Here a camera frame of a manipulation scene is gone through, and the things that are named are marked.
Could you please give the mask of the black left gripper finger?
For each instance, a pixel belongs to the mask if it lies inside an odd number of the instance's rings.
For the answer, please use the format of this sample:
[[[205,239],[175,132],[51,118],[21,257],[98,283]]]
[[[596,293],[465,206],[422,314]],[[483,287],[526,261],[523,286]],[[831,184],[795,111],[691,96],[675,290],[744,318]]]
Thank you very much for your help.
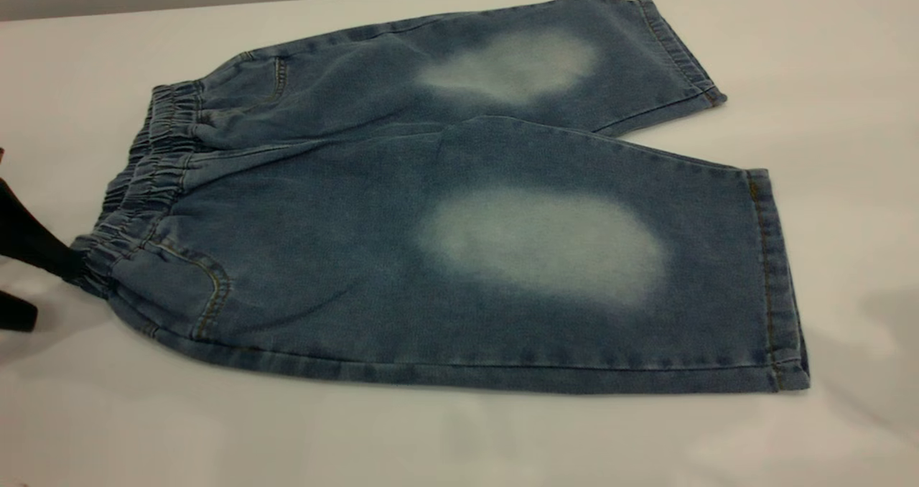
[[[6,292],[0,294],[1,330],[32,333],[37,324],[37,307]]]
[[[77,251],[62,243],[25,208],[1,180],[1,254],[72,280],[83,270]]]

